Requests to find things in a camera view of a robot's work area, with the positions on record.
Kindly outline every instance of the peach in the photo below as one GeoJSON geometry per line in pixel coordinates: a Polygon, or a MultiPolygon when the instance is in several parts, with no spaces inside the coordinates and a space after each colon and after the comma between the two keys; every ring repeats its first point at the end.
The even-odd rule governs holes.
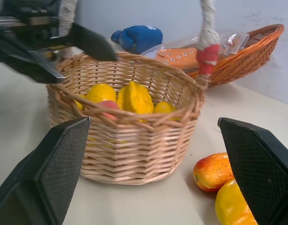
{"type": "MultiPolygon", "coordinates": [[[[107,108],[119,109],[119,106],[114,101],[102,101],[102,102],[98,102],[97,104],[103,107],[107,107],[107,108]]],[[[105,115],[107,118],[110,118],[111,120],[117,119],[117,117],[106,112],[104,112],[103,115],[105,115]]]]}
{"type": "Polygon", "coordinates": [[[207,192],[219,191],[234,178],[227,153],[217,153],[199,160],[194,167],[193,177],[200,189],[207,192]]]}

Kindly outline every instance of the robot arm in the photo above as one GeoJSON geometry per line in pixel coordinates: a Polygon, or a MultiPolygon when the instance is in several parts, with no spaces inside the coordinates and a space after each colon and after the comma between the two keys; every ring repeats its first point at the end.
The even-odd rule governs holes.
{"type": "Polygon", "coordinates": [[[116,54],[99,34],[73,23],[58,37],[60,0],[0,1],[0,62],[38,83],[60,83],[53,66],[55,52],[76,46],[97,60],[115,61],[116,54]]]}

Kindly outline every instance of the wicker basket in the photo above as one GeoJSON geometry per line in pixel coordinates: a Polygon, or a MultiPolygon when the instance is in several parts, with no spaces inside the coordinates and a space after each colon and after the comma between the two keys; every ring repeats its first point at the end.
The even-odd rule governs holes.
{"type": "MultiPolygon", "coordinates": [[[[219,61],[213,67],[210,86],[217,86],[242,78],[267,63],[283,31],[284,25],[276,24],[249,32],[250,38],[245,49],[219,61]]],[[[197,72],[188,75],[196,77],[197,72]]]]}
{"type": "Polygon", "coordinates": [[[101,62],[80,54],[58,65],[66,80],[47,85],[51,125],[91,117],[82,176],[130,185],[160,180],[170,175],[185,155],[204,102],[203,91],[179,69],[139,55],[118,56],[116,62],[101,62]],[[145,85],[154,104],[168,101],[179,110],[135,114],[101,107],[78,96],[96,83],[107,83],[118,92],[130,80],[145,85]],[[85,110],[79,110],[74,100],[85,110]],[[102,113],[118,120],[110,120],[102,113]]]}

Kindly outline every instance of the white table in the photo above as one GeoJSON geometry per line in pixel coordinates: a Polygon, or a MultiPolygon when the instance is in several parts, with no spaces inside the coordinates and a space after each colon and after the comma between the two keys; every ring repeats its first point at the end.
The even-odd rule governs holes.
{"type": "MultiPolygon", "coordinates": [[[[47,133],[46,107],[44,85],[0,64],[0,185],[47,133]]],[[[192,169],[199,159],[225,151],[219,117],[267,128],[288,148],[288,105],[235,84],[211,88],[176,172],[144,186],[107,185],[81,177],[64,225],[217,225],[215,194],[198,190],[192,169]]]]}

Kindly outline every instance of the plastic bag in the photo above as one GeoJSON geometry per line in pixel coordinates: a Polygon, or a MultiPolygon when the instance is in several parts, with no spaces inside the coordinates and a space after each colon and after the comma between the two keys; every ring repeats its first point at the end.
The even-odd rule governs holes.
{"type": "MultiPolygon", "coordinates": [[[[249,39],[249,34],[233,30],[218,31],[220,36],[220,57],[225,59],[243,49],[249,39]]],[[[198,69],[196,60],[197,37],[179,39],[166,44],[157,45],[142,53],[151,59],[162,61],[168,65],[179,68],[185,73],[195,72],[198,69]]]]}

